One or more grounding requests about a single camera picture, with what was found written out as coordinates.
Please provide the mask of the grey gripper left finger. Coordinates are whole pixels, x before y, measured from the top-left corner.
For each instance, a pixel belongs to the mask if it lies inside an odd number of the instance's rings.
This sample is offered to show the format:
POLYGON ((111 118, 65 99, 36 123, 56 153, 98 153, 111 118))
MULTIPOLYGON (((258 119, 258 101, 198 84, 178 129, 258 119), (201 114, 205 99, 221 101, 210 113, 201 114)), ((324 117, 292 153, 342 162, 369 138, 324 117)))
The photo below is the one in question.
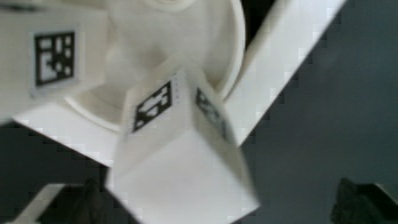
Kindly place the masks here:
POLYGON ((8 224, 111 224, 113 194, 98 181, 50 183, 8 224))

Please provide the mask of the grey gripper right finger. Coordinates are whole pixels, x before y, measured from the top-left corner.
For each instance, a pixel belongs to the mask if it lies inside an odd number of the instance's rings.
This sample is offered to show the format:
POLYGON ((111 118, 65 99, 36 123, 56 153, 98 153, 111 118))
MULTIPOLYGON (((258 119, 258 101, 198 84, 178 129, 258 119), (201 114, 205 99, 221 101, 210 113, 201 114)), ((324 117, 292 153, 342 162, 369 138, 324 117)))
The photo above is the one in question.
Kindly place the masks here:
POLYGON ((398 224, 398 185, 360 184, 344 178, 331 221, 333 224, 398 224))

